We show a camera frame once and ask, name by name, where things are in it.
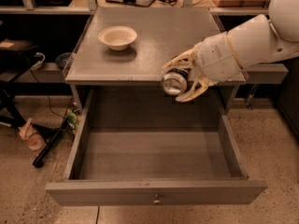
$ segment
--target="concrete floor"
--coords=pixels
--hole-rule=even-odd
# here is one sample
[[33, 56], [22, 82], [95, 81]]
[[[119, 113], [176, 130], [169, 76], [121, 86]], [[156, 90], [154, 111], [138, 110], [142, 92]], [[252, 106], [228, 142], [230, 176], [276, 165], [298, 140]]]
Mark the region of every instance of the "concrete floor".
[[[70, 97], [51, 97], [63, 115]], [[58, 127], [47, 97], [17, 97], [27, 119]], [[249, 111], [236, 103], [229, 113], [249, 179], [263, 179], [268, 189], [250, 205], [61, 207], [45, 191], [64, 171], [72, 138], [67, 133], [36, 169], [31, 150], [18, 132], [0, 127], [0, 223], [299, 223], [299, 146], [280, 112], [271, 105]]]

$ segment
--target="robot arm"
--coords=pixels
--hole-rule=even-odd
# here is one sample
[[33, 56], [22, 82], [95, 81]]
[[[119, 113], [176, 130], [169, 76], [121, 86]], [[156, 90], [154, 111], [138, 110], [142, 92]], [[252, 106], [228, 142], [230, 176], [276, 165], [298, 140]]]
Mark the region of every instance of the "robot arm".
[[192, 87], [179, 93], [177, 101], [190, 101], [256, 63], [299, 56], [298, 8], [298, 0], [271, 0], [270, 20], [259, 15], [228, 32], [207, 37], [165, 64], [164, 73], [176, 68], [193, 69], [196, 74]]

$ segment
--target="gray tabletop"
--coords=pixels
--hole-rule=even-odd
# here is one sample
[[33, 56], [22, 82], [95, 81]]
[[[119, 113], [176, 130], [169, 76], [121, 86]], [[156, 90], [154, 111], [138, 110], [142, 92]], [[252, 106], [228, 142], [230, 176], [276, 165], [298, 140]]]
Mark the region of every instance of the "gray tabletop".
[[[114, 51], [98, 36], [107, 27], [120, 25], [133, 28], [138, 37], [129, 49]], [[99, 7], [65, 80], [160, 81], [165, 63], [219, 32], [207, 8]]]

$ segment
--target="drawer knob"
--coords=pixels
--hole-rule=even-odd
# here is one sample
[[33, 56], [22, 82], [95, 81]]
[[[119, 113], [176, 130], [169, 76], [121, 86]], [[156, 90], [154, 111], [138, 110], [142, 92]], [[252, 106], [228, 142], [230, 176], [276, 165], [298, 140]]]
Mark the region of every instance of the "drawer knob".
[[159, 195], [155, 195], [155, 200], [152, 202], [154, 205], [161, 205], [162, 202], [159, 200]]

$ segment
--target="open drawer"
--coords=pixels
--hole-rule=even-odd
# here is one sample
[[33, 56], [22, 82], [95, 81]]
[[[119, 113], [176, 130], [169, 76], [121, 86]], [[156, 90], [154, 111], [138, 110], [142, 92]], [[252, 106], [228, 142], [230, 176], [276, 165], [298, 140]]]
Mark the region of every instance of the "open drawer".
[[245, 204], [248, 180], [217, 90], [179, 104], [155, 88], [94, 88], [61, 183], [60, 205]]

